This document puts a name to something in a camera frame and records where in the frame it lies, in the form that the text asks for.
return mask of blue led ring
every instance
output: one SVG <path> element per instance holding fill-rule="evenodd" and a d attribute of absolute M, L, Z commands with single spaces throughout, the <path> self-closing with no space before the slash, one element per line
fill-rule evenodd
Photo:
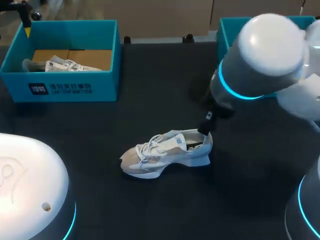
<path fill-rule="evenodd" d="M 75 220 L 76 220 L 76 212 L 77 212 L 77 204 L 74 203 L 74 215 L 73 215 L 73 220 L 72 220 L 72 223 L 71 223 L 71 226 L 69 228 L 69 231 L 66 233 L 65 237 L 62 239 L 62 240 L 66 240 L 67 237 L 69 237 L 69 234 L 72 230 L 72 228 L 74 227 L 74 224 L 75 224 Z"/>
<path fill-rule="evenodd" d="M 235 91 L 233 91 L 226 83 L 224 77 L 222 76 L 222 62 L 224 60 L 222 60 L 219 64 L 219 68 L 218 68 L 218 74 L 219 74 L 219 78 L 220 78 L 220 81 L 221 81 L 221 84 L 222 86 L 230 93 L 232 94 L 233 96 L 235 96 L 236 98 L 239 98 L 239 99 L 243 99 L 243 100 L 255 100 L 255 99 L 259 99 L 261 97 L 263 97 L 263 95 L 261 96 L 254 96 L 254 97 L 251 97 L 251 96 L 242 96 L 240 95 L 239 93 L 236 93 Z"/>
<path fill-rule="evenodd" d="M 302 185 L 302 181 L 305 179 L 305 176 L 302 178 L 301 182 L 300 182 L 300 185 L 299 185 L 299 190 L 298 190 L 298 202 L 299 202 L 299 207 L 300 207 L 300 211 L 301 211 L 301 214 L 306 222 L 306 224 L 309 226 L 309 228 L 312 230 L 312 232 L 320 239 L 320 235 L 319 233 L 317 233 L 317 231 L 313 228 L 313 226 L 310 224 L 310 222 L 308 221 L 305 213 L 304 213 L 304 210 L 302 209 L 302 205 L 301 205 L 301 200 L 300 200 L 300 189 L 301 189 L 301 185 Z"/>

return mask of blue cardboard box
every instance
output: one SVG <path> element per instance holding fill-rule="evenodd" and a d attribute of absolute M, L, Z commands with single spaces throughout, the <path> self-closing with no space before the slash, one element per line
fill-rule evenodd
<path fill-rule="evenodd" d="M 112 50 L 110 70 L 23 72 L 35 50 Z M 20 25 L 0 68 L 16 103 L 117 100 L 121 42 L 116 20 L 33 21 L 30 37 Z"/>

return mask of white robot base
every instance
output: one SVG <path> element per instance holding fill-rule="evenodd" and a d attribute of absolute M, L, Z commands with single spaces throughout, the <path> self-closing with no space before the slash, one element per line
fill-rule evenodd
<path fill-rule="evenodd" d="M 303 177 L 284 214 L 290 240 L 320 239 L 320 158 Z"/>
<path fill-rule="evenodd" d="M 0 133 L 0 239 L 71 240 L 76 214 L 58 154 L 38 140 Z"/>

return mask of shoelace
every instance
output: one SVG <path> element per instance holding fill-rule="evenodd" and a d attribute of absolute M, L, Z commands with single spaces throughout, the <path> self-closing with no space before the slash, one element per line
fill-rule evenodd
<path fill-rule="evenodd" d="M 160 136 L 160 134 L 153 136 L 149 142 L 144 143 L 140 148 L 138 145 L 135 146 L 136 154 L 140 158 L 139 163 L 148 161 L 148 158 L 150 157 L 161 157 L 167 155 L 166 152 L 163 152 L 165 149 L 163 149 L 159 144 L 159 142 L 162 140 L 162 137 Z M 151 152 L 153 148 L 157 148 L 157 152 Z"/>
<path fill-rule="evenodd" d="M 75 61 L 65 60 L 64 65 L 68 68 L 69 71 L 79 71 L 82 69 L 82 66 Z"/>

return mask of sneaker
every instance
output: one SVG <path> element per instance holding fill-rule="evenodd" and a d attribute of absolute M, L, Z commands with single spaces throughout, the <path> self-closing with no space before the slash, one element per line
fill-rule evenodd
<path fill-rule="evenodd" d="M 83 66 L 72 60 L 64 60 L 60 57 L 53 56 L 46 62 L 34 62 L 30 59 L 22 61 L 24 72 L 83 72 L 83 71 L 101 71 L 101 69 Z"/>
<path fill-rule="evenodd" d="M 208 155 L 212 147 L 210 133 L 205 136 L 197 129 L 171 130 L 126 151 L 120 158 L 121 168 L 136 178 L 155 179 L 170 164 L 188 167 L 209 165 Z"/>

